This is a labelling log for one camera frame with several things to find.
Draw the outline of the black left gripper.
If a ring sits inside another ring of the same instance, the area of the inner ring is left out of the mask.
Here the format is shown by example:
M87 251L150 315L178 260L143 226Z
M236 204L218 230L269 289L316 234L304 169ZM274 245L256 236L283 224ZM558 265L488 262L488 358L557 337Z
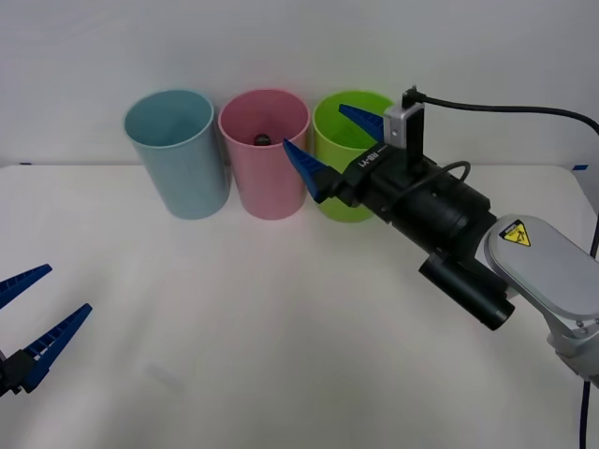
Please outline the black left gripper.
M6 307L50 272L52 267L44 264L1 281L0 308ZM26 393L35 390L92 310L90 304L82 305L65 320L9 358L0 352L0 396L4 396L8 391L18 394L22 390Z

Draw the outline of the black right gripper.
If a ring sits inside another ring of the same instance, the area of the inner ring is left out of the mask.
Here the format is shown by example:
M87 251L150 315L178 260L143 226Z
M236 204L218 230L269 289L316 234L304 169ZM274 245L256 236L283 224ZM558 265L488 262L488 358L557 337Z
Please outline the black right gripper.
M346 104L339 112L376 141L384 140L384 119ZM343 220L358 223L371 216L388 223L416 225L436 219L443 210L441 167L419 154L377 143L355 156L343 175L290 140L285 154L299 173L312 199L321 204L343 188Z

